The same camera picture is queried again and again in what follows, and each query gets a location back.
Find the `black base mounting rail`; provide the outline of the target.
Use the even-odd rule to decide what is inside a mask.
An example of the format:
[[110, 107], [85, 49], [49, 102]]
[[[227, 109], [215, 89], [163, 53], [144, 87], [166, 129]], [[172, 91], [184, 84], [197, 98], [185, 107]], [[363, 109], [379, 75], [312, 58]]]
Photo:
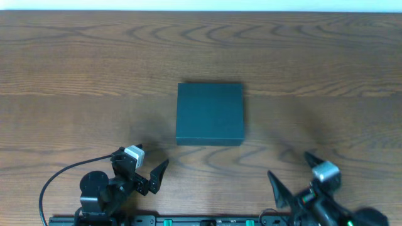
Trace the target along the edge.
[[307, 225], [301, 219], [291, 221], [287, 215], [259, 216], [197, 216], [197, 217], [158, 217], [154, 215], [113, 216], [109, 218], [90, 217], [51, 217], [49, 226], [74, 225], [120, 225], [120, 226], [287, 226]]

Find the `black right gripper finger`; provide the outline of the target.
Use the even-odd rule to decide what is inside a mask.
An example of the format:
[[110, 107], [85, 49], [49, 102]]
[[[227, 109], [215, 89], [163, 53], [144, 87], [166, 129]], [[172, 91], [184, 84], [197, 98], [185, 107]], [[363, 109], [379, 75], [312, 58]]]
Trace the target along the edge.
[[314, 168], [324, 162], [324, 160], [316, 157], [315, 155], [313, 155], [312, 153], [310, 153], [308, 151], [305, 151], [303, 156], [305, 158], [305, 161], [311, 168]]
[[273, 189], [276, 207], [290, 207], [291, 209], [294, 209], [295, 199], [290, 190], [287, 189], [287, 187], [274, 175], [272, 171], [268, 171], [267, 175]]

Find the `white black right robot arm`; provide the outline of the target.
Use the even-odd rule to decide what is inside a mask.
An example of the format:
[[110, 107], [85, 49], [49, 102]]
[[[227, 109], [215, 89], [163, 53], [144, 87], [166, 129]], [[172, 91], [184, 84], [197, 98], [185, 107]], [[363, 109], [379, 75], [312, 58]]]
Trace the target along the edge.
[[312, 170], [310, 186], [296, 195], [274, 175], [267, 172], [277, 208], [290, 207], [287, 225], [320, 226], [387, 226], [387, 216], [375, 208], [366, 207], [352, 212], [334, 199], [341, 187], [342, 174], [338, 166], [324, 161], [312, 153], [304, 153], [305, 161]]

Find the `dark green gift box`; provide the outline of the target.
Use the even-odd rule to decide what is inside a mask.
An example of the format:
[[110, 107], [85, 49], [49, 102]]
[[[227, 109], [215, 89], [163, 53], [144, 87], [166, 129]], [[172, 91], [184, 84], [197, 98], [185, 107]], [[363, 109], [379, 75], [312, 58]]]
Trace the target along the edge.
[[240, 146], [245, 139], [241, 83], [179, 83], [176, 142]]

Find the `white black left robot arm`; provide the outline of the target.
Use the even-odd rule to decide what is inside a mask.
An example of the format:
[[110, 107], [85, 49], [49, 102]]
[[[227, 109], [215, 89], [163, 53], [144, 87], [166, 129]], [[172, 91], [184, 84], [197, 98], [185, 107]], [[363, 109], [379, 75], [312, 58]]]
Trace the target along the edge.
[[149, 179], [136, 170], [143, 165], [142, 145], [120, 147], [109, 157], [113, 178], [103, 171], [91, 171], [80, 181], [81, 207], [74, 214], [74, 225], [121, 225], [125, 216], [120, 208], [133, 192], [143, 196], [160, 190], [168, 167], [166, 159], [149, 173]]

